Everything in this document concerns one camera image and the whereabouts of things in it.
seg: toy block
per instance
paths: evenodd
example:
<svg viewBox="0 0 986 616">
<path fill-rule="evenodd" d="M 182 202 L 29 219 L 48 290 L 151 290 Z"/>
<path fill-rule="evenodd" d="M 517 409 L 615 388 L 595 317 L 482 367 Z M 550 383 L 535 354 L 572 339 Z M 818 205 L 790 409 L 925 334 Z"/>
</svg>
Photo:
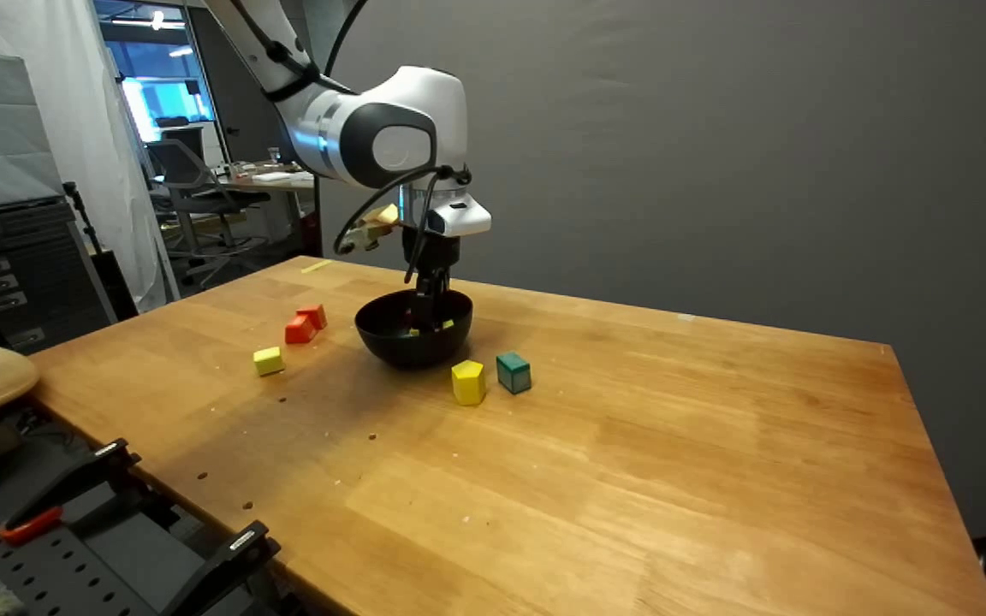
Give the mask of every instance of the toy block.
<svg viewBox="0 0 986 616">
<path fill-rule="evenodd" d="M 313 324 L 307 314 L 294 314 L 287 324 L 285 324 L 285 341 L 287 347 L 305 347 L 313 339 Z"/>
<path fill-rule="evenodd" d="M 517 354 L 495 355 L 495 383 L 511 395 L 530 390 L 530 364 Z"/>
<path fill-rule="evenodd" d="M 478 408 L 486 401 L 486 367 L 471 358 L 455 364 L 450 395 L 455 395 L 455 405 Z"/>
<path fill-rule="evenodd" d="M 294 314 L 307 314 L 313 328 L 324 328 L 324 305 L 305 305 Z"/>
<path fill-rule="evenodd" d="M 280 373 L 285 371 L 280 347 L 255 350 L 252 354 L 252 367 L 255 367 L 261 378 Z"/>
</svg>

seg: wall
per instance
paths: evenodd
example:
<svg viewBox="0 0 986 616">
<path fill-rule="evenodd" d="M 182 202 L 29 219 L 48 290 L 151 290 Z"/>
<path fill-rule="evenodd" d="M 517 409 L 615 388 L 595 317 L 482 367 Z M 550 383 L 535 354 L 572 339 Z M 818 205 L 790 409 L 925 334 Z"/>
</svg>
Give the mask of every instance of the wall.
<svg viewBox="0 0 986 616">
<path fill-rule="evenodd" d="M 336 74 L 400 60 L 471 95 L 462 273 L 892 341 L 986 535 L 986 0 L 396 0 Z"/>
</svg>

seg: black bowl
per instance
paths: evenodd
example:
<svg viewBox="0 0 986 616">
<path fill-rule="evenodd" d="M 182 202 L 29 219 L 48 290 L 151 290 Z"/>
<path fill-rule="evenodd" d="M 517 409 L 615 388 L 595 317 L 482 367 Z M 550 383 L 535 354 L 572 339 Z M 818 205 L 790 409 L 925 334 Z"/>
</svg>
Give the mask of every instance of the black bowl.
<svg viewBox="0 0 986 616">
<path fill-rule="evenodd" d="M 437 328 L 424 332 L 412 324 L 414 290 L 383 294 L 355 311 L 358 339 L 383 364 L 400 371 L 437 367 L 458 355 L 471 305 L 458 290 L 446 290 L 436 302 L 431 322 Z"/>
</svg>

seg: green block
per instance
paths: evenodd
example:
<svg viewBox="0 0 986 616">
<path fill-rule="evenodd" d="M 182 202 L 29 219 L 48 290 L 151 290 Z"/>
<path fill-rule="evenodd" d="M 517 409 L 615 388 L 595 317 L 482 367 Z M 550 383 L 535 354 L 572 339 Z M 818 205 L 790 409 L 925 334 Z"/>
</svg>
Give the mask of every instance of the green block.
<svg viewBox="0 0 986 616">
<path fill-rule="evenodd" d="M 495 383 L 511 395 L 530 390 L 530 364 L 517 354 L 495 355 Z"/>
</svg>

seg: cable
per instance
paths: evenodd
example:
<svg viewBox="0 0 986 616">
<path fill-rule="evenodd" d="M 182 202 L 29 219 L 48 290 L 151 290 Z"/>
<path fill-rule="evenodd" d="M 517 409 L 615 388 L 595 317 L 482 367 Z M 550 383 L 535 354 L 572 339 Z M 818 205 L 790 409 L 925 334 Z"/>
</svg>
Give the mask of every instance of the cable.
<svg viewBox="0 0 986 616">
<path fill-rule="evenodd" d="M 270 36 L 255 19 L 252 14 L 244 7 L 244 0 L 231 0 L 231 10 L 247 19 L 248 34 L 261 40 L 262 54 L 276 66 L 285 66 L 287 73 L 294 73 L 294 83 L 280 87 L 276 91 L 267 91 L 272 101 L 276 98 L 287 98 L 291 91 L 312 87 L 312 83 L 323 83 L 324 90 L 336 90 L 336 91 L 348 91 L 348 87 L 329 79 L 317 73 L 313 66 L 313 54 L 307 51 L 307 66 L 294 60 L 291 57 L 291 49 L 280 44 L 276 36 Z"/>
<path fill-rule="evenodd" d="M 343 27 L 336 31 L 333 49 L 329 49 L 329 57 L 324 57 L 324 73 L 333 73 L 333 66 L 336 66 L 343 44 L 344 44 L 348 27 L 353 27 L 355 14 L 364 10 L 364 5 L 365 5 L 365 0 L 355 0 L 355 5 L 348 7 L 348 14 L 344 14 Z"/>
<path fill-rule="evenodd" d="M 312 36 L 312 27 L 307 27 L 307 16 L 301 14 L 301 27 L 294 27 L 294 49 L 307 51 L 312 66 L 317 66 L 313 57 L 313 36 Z"/>
<path fill-rule="evenodd" d="M 420 169 L 412 169 L 412 171 L 396 176 L 396 179 L 386 182 L 383 187 L 375 187 L 375 190 L 344 219 L 344 227 L 336 233 L 333 254 L 353 254 L 353 247 L 343 247 L 343 239 L 344 239 L 344 233 L 355 227 L 355 219 L 358 219 L 368 205 L 375 205 L 386 190 L 392 190 L 396 186 L 414 182 L 414 179 L 431 176 L 431 171 L 436 171 L 431 164 L 420 164 Z"/>
</svg>

